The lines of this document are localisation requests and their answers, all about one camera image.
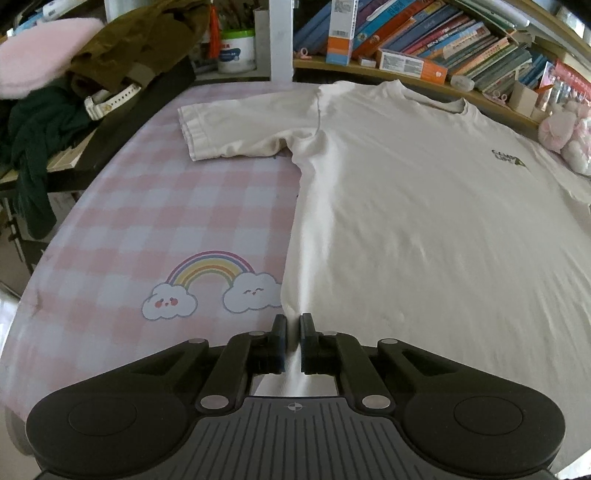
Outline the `usmile white orange box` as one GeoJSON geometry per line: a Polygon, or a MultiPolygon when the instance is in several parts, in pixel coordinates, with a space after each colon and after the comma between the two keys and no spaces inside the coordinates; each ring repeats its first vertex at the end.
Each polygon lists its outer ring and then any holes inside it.
{"type": "Polygon", "coordinates": [[[348,66],[353,49],[358,0],[332,0],[325,63],[348,66]]]}

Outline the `cream white t-shirt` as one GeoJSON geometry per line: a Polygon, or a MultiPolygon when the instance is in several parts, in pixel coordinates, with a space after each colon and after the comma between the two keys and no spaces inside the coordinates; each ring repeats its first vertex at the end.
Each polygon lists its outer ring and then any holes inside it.
{"type": "Polygon", "coordinates": [[[590,447],[590,185],[464,100],[337,82],[181,107],[195,161],[301,169],[281,303],[525,384],[590,447]]]}

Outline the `white orange flat box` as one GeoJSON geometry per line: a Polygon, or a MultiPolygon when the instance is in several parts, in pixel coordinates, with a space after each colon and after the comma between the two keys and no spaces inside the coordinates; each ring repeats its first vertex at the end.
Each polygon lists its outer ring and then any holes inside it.
{"type": "Polygon", "coordinates": [[[377,52],[378,68],[382,71],[406,75],[430,83],[446,83],[448,69],[431,60],[380,49],[377,52]]]}

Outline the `pink checkered desk mat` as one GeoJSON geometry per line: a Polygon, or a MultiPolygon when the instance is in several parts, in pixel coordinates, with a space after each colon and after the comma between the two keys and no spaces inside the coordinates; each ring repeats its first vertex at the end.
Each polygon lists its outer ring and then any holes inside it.
{"type": "Polygon", "coordinates": [[[222,344],[286,314],[301,169],[288,149],[195,161],[178,111],[294,90],[192,89],[122,149],[26,287],[1,357],[3,404],[26,416],[63,386],[192,337],[222,344]]]}

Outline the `white pink plush bunny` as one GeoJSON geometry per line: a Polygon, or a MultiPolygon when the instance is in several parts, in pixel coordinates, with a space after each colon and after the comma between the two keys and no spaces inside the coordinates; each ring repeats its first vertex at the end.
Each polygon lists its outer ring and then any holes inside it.
{"type": "Polygon", "coordinates": [[[555,105],[538,128],[538,140],[579,175],[590,177],[590,106],[570,100],[555,105]]]}

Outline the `beige pen holder box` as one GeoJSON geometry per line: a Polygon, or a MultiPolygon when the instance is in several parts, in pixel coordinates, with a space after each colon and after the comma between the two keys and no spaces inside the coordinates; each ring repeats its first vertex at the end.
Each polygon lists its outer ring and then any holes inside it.
{"type": "Polygon", "coordinates": [[[537,100],[538,93],[536,91],[516,81],[508,101],[508,106],[514,112],[530,117],[536,106],[537,100]]]}

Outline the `white tub green lid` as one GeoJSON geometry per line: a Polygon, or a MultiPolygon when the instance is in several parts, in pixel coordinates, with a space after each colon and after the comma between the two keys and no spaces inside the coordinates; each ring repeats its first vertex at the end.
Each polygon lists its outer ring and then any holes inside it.
{"type": "Polygon", "coordinates": [[[237,74],[256,69],[256,32],[253,29],[221,32],[217,69],[222,74],[237,74]]]}

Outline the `red book stack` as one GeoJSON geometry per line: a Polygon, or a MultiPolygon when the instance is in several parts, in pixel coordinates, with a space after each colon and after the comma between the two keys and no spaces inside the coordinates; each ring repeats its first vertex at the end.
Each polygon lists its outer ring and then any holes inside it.
{"type": "Polygon", "coordinates": [[[562,104],[570,100],[590,103],[590,82],[560,60],[546,63],[539,88],[550,92],[550,104],[562,104]]]}

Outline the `white wooden bookshelf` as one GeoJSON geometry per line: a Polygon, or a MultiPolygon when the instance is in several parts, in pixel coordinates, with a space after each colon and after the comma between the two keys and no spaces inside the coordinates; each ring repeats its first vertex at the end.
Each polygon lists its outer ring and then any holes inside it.
{"type": "Polygon", "coordinates": [[[590,4],[562,4],[571,29],[534,1],[294,1],[304,16],[257,31],[263,62],[199,83],[267,77],[311,81],[399,80],[429,95],[466,98],[509,126],[535,129],[569,101],[590,103],[590,4]]]}

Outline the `olive brown bag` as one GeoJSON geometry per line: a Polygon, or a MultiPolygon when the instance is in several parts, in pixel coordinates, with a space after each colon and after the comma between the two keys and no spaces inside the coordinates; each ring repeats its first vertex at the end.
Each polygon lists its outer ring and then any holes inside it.
{"type": "Polygon", "coordinates": [[[207,30],[208,1],[157,1],[116,18],[71,60],[66,78],[81,97],[147,86],[186,57],[207,30]]]}

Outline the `pink fluffy cushion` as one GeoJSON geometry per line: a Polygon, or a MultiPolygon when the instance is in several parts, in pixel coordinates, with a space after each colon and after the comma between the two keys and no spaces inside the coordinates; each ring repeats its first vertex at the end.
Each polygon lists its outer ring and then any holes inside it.
{"type": "Polygon", "coordinates": [[[1,98],[22,99],[62,76],[102,28],[96,18],[42,23],[1,44],[1,98]]]}

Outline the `white wristwatch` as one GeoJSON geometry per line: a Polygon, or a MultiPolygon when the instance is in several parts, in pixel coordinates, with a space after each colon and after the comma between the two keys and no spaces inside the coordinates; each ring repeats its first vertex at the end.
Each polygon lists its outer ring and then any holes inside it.
{"type": "Polygon", "coordinates": [[[84,107],[89,118],[93,121],[103,119],[119,107],[123,106],[142,90],[139,84],[131,83],[117,94],[107,90],[100,90],[84,100],[84,107]]]}

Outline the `row of leaning books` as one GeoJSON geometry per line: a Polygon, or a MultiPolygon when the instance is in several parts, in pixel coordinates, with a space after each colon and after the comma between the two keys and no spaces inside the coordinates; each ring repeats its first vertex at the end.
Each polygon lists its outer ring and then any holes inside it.
{"type": "MultiPolygon", "coordinates": [[[[294,49],[327,55],[329,1],[294,33],[294,49]]],[[[349,62],[378,66],[390,50],[431,60],[485,95],[509,95],[516,81],[537,90],[550,60],[519,39],[528,19],[505,1],[359,1],[349,62]]]]}

